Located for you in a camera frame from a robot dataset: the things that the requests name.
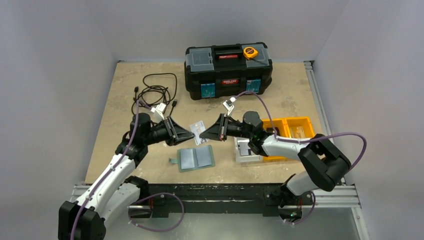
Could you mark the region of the white VIP card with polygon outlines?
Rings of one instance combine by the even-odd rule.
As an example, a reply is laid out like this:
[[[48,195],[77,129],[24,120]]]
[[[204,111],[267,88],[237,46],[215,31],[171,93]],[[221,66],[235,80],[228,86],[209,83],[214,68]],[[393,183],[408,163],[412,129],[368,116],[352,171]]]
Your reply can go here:
[[[190,131],[194,133],[193,139],[197,146],[207,143],[209,141],[209,139],[207,138],[200,137],[200,134],[202,134],[206,130],[204,122],[202,120],[190,124],[189,128],[190,128]]]

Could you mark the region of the teal card holder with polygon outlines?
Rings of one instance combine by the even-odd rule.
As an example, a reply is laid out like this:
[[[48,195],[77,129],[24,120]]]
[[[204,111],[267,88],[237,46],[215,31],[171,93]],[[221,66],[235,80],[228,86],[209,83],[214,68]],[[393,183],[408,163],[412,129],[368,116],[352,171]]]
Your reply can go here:
[[[211,168],[216,165],[211,145],[181,148],[177,151],[177,157],[169,158],[168,162],[177,165],[180,173]]]

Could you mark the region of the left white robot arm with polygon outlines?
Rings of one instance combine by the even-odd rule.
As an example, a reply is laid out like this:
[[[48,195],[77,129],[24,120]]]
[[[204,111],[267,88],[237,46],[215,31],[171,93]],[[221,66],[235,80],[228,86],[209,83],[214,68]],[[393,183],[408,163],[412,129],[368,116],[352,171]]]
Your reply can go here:
[[[194,138],[170,116],[152,125],[147,113],[133,116],[125,136],[107,168],[74,201],[65,201],[58,211],[58,239],[103,240],[109,224],[132,203],[149,199],[148,181],[131,173],[148,153],[148,146],[165,142],[175,146]]]

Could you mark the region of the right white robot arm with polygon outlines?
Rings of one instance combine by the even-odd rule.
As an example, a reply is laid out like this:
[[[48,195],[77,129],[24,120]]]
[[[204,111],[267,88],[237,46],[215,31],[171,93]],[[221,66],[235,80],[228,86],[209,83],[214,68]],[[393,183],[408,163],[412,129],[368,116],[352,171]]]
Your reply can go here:
[[[327,136],[316,134],[313,138],[301,139],[275,136],[264,129],[255,111],[247,111],[242,121],[232,120],[222,113],[200,134],[201,138],[221,142],[228,136],[248,139],[248,147],[256,155],[301,162],[304,171],[294,174],[281,186],[280,196],[288,204],[316,189],[331,192],[352,167],[351,161]]]

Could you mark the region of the cards in white bin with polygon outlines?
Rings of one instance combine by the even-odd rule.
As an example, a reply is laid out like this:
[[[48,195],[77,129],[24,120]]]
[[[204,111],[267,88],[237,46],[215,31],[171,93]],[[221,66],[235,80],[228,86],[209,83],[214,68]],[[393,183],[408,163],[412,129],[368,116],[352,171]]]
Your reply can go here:
[[[249,141],[241,140],[237,142],[237,146],[239,149],[239,154],[241,157],[252,156],[252,150],[248,145]]]

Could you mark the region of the white plastic bin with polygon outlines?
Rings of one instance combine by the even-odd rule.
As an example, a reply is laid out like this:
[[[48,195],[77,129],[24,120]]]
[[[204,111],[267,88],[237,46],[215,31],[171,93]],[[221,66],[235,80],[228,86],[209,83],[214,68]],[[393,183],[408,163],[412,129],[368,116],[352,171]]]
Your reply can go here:
[[[255,154],[251,148],[248,146],[249,139],[235,137],[234,138],[234,154],[235,162],[239,164],[244,163],[261,163],[263,157],[261,155]]]

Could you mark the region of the black item in orange bin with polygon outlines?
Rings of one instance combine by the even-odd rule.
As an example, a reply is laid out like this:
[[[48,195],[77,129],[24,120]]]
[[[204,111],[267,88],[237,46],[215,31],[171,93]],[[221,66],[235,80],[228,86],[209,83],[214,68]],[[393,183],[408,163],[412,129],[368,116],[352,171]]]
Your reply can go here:
[[[280,136],[280,130],[279,130],[278,127],[276,127],[276,128],[267,127],[266,131],[269,132],[269,133],[275,134],[277,136]]]

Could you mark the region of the black plastic toolbox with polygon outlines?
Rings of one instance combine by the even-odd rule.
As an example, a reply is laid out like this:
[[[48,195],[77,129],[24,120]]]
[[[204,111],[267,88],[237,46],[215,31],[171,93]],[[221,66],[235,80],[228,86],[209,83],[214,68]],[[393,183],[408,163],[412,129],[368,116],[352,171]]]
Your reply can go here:
[[[247,60],[245,47],[258,56]],[[192,100],[235,96],[244,91],[263,94],[272,83],[273,62],[264,42],[189,47],[184,82]]]

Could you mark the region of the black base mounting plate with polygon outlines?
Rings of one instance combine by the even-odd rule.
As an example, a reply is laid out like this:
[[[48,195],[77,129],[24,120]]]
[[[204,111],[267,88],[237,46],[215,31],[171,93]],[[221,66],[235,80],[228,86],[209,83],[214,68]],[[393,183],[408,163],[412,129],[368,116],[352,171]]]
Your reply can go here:
[[[154,197],[127,207],[129,216],[167,218],[173,213],[260,214],[299,220],[313,205],[311,192],[289,196],[280,183],[149,183],[141,198]]]

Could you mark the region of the orange plastic bin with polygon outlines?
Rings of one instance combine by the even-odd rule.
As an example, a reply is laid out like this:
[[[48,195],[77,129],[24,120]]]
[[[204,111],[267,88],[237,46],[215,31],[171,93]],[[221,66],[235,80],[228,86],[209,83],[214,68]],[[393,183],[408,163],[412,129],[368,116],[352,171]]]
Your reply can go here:
[[[264,118],[262,121],[265,130],[266,128],[272,128],[269,119]],[[312,138],[316,135],[308,116],[273,118],[272,122],[274,127],[278,128],[280,131],[279,137],[304,139]]]

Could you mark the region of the yellow tape measure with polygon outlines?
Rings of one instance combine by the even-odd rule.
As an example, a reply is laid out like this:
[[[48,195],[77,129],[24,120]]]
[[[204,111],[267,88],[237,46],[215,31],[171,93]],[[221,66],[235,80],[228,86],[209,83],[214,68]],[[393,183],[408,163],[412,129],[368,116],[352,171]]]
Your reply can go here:
[[[259,52],[254,47],[247,46],[243,48],[243,55],[247,60],[253,60],[258,54]]]

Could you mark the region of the aluminium frame rail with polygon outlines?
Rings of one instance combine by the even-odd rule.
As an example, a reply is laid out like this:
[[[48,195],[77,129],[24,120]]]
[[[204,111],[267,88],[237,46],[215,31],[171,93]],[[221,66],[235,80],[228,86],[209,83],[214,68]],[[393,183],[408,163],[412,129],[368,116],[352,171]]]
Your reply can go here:
[[[311,61],[305,61],[304,67],[315,102],[316,110],[318,112],[322,132],[325,135],[330,135],[332,131],[327,119],[321,93],[318,88],[313,64]],[[356,187],[353,185],[346,185],[346,181],[344,179],[341,180],[341,185],[336,186],[335,189],[331,192],[315,190],[314,193],[316,195],[316,206],[320,208],[353,209],[361,207]]]

